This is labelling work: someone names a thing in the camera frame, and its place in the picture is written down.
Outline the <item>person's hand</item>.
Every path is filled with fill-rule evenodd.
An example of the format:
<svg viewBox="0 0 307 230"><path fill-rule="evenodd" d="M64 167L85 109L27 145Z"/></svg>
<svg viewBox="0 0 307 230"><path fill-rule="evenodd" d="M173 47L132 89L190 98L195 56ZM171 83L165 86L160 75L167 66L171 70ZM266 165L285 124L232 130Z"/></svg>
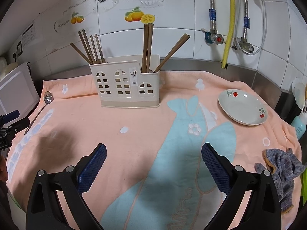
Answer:
<svg viewBox="0 0 307 230"><path fill-rule="evenodd" d="M2 155L0 156L0 180L4 183L8 180L6 160Z"/></svg>

